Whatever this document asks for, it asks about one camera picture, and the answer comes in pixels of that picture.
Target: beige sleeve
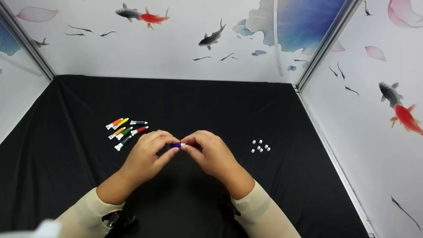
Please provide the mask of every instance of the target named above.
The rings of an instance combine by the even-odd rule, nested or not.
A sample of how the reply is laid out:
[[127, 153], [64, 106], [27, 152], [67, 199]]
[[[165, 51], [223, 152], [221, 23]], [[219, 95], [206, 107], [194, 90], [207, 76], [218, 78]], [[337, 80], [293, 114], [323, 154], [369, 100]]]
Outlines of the beige sleeve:
[[124, 204], [104, 203], [93, 188], [56, 219], [62, 224], [60, 238], [104, 238], [111, 228], [103, 224], [102, 217], [122, 210]]
[[241, 213], [235, 219], [250, 238], [301, 238], [278, 205], [256, 181], [253, 190], [232, 203]]

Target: black object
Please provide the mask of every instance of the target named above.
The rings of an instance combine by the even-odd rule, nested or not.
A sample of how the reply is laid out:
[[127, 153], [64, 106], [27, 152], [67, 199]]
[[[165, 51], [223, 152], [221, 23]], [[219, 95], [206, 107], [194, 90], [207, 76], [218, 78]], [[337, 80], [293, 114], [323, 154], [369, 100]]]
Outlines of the black object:
[[[177, 138], [209, 130], [263, 186], [303, 238], [368, 237], [291, 84], [57, 76], [0, 144], [0, 231], [58, 217], [116, 172], [103, 125], [142, 118]], [[251, 153], [251, 142], [272, 145]], [[126, 237], [247, 237], [223, 209], [225, 187], [179, 152], [127, 199], [140, 221]]]

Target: paint tube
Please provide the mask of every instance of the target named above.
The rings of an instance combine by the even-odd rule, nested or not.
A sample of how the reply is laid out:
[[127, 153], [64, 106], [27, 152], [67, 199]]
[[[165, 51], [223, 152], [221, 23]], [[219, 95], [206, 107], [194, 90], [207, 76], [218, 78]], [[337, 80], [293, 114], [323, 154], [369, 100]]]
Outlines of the paint tube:
[[145, 121], [131, 121], [130, 125], [147, 125], [148, 122]]
[[115, 136], [117, 136], [117, 135], [119, 135], [124, 129], [126, 129], [126, 127], [122, 127], [121, 129], [119, 129], [119, 130], [117, 130], [117, 131], [115, 131], [113, 134], [111, 134], [110, 136], [109, 136], [109, 139], [111, 140], [111, 139], [113, 139]]
[[120, 121], [118, 124], [114, 125], [112, 128], [113, 130], [116, 130], [119, 126], [121, 126], [123, 123], [127, 122], [129, 118], [125, 118], [122, 121]]
[[134, 136], [134, 135], [136, 135], [136, 134], [138, 134], [138, 133], [140, 133], [140, 132], [145, 131], [146, 129], [148, 129], [148, 127], [141, 127], [141, 128], [138, 128], [138, 129], [136, 129], [136, 130], [131, 131], [131, 135], [132, 135], [132, 136]]
[[120, 141], [122, 139], [122, 137], [124, 137], [126, 134], [128, 134], [132, 129], [133, 129], [133, 127], [130, 127], [128, 129], [122, 131], [119, 135], [116, 135], [116, 139]]
[[124, 146], [124, 144], [126, 144], [130, 138], [132, 138], [132, 136], [126, 137], [121, 143], [119, 143], [118, 145], [115, 146], [115, 149], [117, 151], [120, 151], [122, 146]]
[[106, 128], [109, 130], [110, 128], [112, 128], [113, 126], [115, 126], [116, 124], [118, 124], [119, 122], [121, 122], [123, 120], [123, 118], [119, 118], [116, 121], [110, 123], [109, 125], [106, 126]]

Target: white wall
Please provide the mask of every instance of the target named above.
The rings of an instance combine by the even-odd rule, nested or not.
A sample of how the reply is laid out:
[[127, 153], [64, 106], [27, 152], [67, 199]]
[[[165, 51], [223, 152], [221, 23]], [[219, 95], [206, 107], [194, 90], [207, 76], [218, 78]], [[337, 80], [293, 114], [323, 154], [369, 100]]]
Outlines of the white wall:
[[[5, 2], [14, 14], [18, 14], [25, 7], [59, 11], [46, 22], [30, 22], [28, 19], [18, 18], [35, 40], [42, 41], [47, 37], [46, 42], [50, 45], [43, 46], [41, 52], [57, 74], [296, 83], [303, 71], [302, 64], [295, 64], [298, 66], [295, 72], [288, 72], [288, 65], [294, 64], [294, 58], [311, 57], [301, 55], [301, 50], [295, 53], [286, 52], [281, 57], [283, 61], [289, 61], [282, 64], [284, 77], [279, 75], [274, 44], [264, 40], [264, 34], [260, 31], [264, 29], [273, 37], [274, 0], [123, 1], [128, 8], [137, 8], [140, 13], [145, 13], [145, 7], [148, 7], [151, 14], [163, 16], [169, 8], [170, 19], [161, 25], [153, 25], [155, 30], [148, 29], [145, 21], [134, 20], [130, 23], [115, 14], [116, 9], [122, 8], [122, 1], [115, 0]], [[257, 29], [253, 35], [243, 36], [232, 29], [242, 19], [252, 17], [250, 11], [258, 9], [261, 15], [255, 18]], [[34, 14], [32, 17], [36, 18], [49, 15], [42, 11], [28, 11], [23, 15], [28, 14]], [[290, 19], [298, 24], [303, 15], [307, 14], [299, 14]], [[199, 47], [198, 43], [205, 33], [211, 35], [219, 29], [221, 18], [222, 23], [227, 25], [218, 40], [219, 43], [212, 45], [211, 51], [206, 47]], [[88, 28], [93, 33], [72, 29], [68, 24]], [[116, 33], [106, 37], [99, 36], [110, 31]], [[83, 33], [85, 36], [68, 36], [65, 33]], [[253, 56], [252, 53], [256, 50], [266, 51], [267, 54]], [[276, 52], [282, 55], [280, 46]], [[229, 57], [220, 61], [230, 53], [235, 53], [232, 56], [239, 60]], [[212, 58], [193, 61], [205, 56]]]
[[[415, 238], [423, 233], [391, 196], [423, 225], [423, 136], [407, 132], [399, 123], [391, 128], [394, 110], [388, 101], [381, 102], [378, 83], [399, 82], [401, 102], [405, 107], [417, 104], [412, 115], [423, 119], [423, 29], [395, 25], [388, 16], [389, 2], [368, 0], [372, 16], [366, 16], [362, 3], [339, 37], [346, 50], [329, 53], [303, 97], [379, 237]], [[407, 1], [393, 0], [393, 5], [403, 22], [423, 24], [417, 22], [421, 16], [407, 10]], [[423, 2], [411, 0], [411, 6], [423, 14]], [[380, 48], [386, 62], [370, 58], [366, 46]]]
[[29, 73], [0, 58], [0, 118], [3, 121], [0, 124], [1, 143], [47, 87], [48, 80], [41, 76], [22, 49], [13, 56], [7, 56], [3, 52], [0, 52], [0, 55], [33, 71]]

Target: metal frame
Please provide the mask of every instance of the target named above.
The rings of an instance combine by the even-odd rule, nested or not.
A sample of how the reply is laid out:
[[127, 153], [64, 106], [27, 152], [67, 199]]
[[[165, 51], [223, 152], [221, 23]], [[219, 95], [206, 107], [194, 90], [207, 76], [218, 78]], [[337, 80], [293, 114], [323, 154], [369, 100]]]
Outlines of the metal frame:
[[294, 89], [296, 90], [297, 95], [298, 95], [298, 98], [301, 101], [302, 106], [304, 107], [305, 111], [307, 112], [307, 115], [310, 118], [310, 121], [313, 124], [314, 129], [316, 130], [317, 135], [319, 136], [319, 138], [320, 138], [320, 140], [321, 140], [321, 142], [323, 144], [323, 147], [325, 148], [326, 153], [327, 153], [327, 155], [330, 158], [330, 161], [332, 162], [332, 164], [333, 164], [333, 166], [334, 166], [334, 168], [335, 168], [335, 170], [336, 170], [336, 172], [337, 172], [337, 174], [338, 174], [338, 176], [339, 176], [342, 184], [344, 185], [344, 188], [347, 191], [348, 196], [351, 199], [351, 202], [354, 205], [355, 210], [357, 211], [358, 216], [360, 217], [361, 222], [363, 223], [363, 225], [364, 225], [364, 227], [365, 227], [365, 229], [366, 229], [369, 237], [370, 238], [378, 238], [378, 236], [375, 233], [372, 225], [370, 224], [370, 220], [368, 219], [366, 213], [364, 212], [364, 210], [363, 210], [363, 208], [361, 206], [360, 201], [358, 200], [358, 198], [357, 198], [357, 196], [355, 194], [354, 189], [351, 187], [351, 184], [349, 183], [348, 178], [346, 177], [346, 175], [345, 175], [342, 167], [340, 166], [340, 164], [338, 162], [338, 159], [336, 158], [336, 155], [334, 154], [334, 152], [333, 152], [333, 150], [332, 150], [329, 142], [327, 141], [326, 137], [324, 136], [324, 133], [321, 130], [318, 122], [314, 119], [314, 117], [313, 117], [310, 109], [308, 108], [307, 103], [302, 98], [301, 92], [297, 91], [296, 87], [294, 87]]
[[352, 17], [361, 2], [362, 0], [347, 0], [341, 7], [335, 20], [332, 22], [332, 25], [329, 27], [325, 36], [321, 40], [319, 47], [311, 58], [309, 66], [303, 72], [303, 74], [295, 85], [299, 92], [302, 92], [307, 86], [307, 83], [310, 81], [311, 77], [316, 72], [321, 62], [329, 53], [333, 44], [338, 39], [342, 30], [345, 28], [346, 24], [348, 23], [348, 21], [350, 20], [350, 18]]
[[46, 59], [38, 50], [38, 46], [29, 37], [28, 33], [16, 20], [16, 17], [11, 13], [12, 11], [0, 0], [0, 21], [4, 24], [6, 29], [12, 34], [16, 41], [21, 45], [24, 51], [28, 54], [34, 64], [40, 69], [42, 74], [47, 78], [49, 82], [53, 80], [56, 73], [53, 71], [51, 66], [47, 63]]

